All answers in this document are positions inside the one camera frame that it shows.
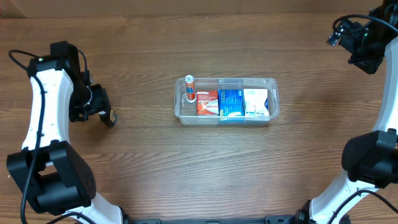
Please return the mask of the dark syrup bottle white cap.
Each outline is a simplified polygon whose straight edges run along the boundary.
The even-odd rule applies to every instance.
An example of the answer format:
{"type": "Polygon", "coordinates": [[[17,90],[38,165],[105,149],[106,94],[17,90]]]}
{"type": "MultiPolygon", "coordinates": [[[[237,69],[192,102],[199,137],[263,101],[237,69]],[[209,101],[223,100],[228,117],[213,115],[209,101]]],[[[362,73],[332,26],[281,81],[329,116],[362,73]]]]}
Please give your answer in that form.
{"type": "Polygon", "coordinates": [[[113,127],[116,125],[117,118],[116,118],[116,114],[114,113],[113,109],[110,109],[107,112],[105,112],[105,111],[100,112],[99,117],[100,117],[100,120],[108,127],[113,127]]]}

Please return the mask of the orange vitamin tube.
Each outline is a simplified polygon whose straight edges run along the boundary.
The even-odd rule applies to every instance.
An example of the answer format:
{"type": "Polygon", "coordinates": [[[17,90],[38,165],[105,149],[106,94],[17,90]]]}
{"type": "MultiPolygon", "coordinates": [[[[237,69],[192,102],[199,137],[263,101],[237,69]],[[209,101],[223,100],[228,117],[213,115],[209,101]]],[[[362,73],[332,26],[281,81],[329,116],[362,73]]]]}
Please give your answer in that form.
{"type": "Polygon", "coordinates": [[[196,101],[196,92],[195,92],[195,78],[193,75],[187,75],[185,77],[185,88],[186,88],[186,97],[189,103],[193,103],[196,101]]]}

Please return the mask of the clear plastic container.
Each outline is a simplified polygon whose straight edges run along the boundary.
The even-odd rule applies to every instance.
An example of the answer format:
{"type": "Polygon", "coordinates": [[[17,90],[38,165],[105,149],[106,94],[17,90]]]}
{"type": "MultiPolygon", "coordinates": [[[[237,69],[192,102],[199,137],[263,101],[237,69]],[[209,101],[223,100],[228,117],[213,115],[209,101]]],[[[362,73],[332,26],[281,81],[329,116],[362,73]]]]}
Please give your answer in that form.
{"type": "Polygon", "coordinates": [[[175,82],[175,116],[186,125],[267,124],[279,115],[273,78],[195,78],[175,82]]]}

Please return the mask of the red medicine box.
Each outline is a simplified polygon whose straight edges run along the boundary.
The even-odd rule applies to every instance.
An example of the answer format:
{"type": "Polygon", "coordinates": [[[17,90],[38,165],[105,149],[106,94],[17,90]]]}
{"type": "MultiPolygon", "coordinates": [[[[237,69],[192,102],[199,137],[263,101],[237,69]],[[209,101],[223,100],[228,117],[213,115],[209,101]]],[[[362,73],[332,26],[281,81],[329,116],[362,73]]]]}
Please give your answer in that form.
{"type": "Polygon", "coordinates": [[[218,92],[216,90],[197,92],[197,115],[199,116],[219,115],[218,92]]]}

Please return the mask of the white medicine box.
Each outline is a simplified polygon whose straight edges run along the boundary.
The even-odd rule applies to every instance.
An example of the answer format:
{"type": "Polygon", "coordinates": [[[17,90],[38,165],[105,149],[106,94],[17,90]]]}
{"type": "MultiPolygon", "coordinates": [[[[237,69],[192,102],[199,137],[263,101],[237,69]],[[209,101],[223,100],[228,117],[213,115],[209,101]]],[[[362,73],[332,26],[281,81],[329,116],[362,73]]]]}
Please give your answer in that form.
{"type": "Polygon", "coordinates": [[[267,89],[244,89],[244,115],[269,116],[267,89]]]}

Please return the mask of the blue medicine box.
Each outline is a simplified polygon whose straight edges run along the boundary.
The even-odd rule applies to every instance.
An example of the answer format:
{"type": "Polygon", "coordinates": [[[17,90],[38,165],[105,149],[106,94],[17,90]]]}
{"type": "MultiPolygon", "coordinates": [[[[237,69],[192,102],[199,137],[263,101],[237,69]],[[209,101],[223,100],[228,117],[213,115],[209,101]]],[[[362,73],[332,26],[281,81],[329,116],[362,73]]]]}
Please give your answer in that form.
{"type": "Polygon", "coordinates": [[[243,116],[243,90],[218,90],[219,115],[243,116]]]}

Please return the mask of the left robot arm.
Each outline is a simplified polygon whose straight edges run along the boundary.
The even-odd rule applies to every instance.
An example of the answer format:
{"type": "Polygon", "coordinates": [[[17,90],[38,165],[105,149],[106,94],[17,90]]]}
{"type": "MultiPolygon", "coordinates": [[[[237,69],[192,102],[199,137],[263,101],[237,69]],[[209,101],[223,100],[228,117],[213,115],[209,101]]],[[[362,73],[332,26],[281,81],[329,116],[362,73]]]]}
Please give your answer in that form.
{"type": "Polygon", "coordinates": [[[22,192],[21,205],[56,221],[129,223],[121,207],[98,193],[93,171],[70,143],[71,122],[98,114],[105,125],[116,124],[108,94],[91,82],[83,52],[56,42],[48,55],[32,55],[25,71],[33,92],[29,130],[21,151],[6,161],[22,192]]]}

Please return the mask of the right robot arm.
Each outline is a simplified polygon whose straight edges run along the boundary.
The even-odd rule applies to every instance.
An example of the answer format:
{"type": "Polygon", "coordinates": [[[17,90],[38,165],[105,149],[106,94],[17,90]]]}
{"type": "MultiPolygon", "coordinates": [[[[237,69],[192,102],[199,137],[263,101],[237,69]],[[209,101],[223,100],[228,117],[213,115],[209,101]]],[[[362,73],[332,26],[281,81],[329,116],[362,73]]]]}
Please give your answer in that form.
{"type": "Polygon", "coordinates": [[[351,53],[348,60],[367,74],[386,64],[380,112],[370,133],[351,138],[341,157],[343,170],[319,196],[295,215],[265,217],[265,223],[349,223],[348,211],[367,195],[395,208],[377,191],[397,183],[397,1],[384,1],[368,14],[337,18],[327,42],[351,53]]]}

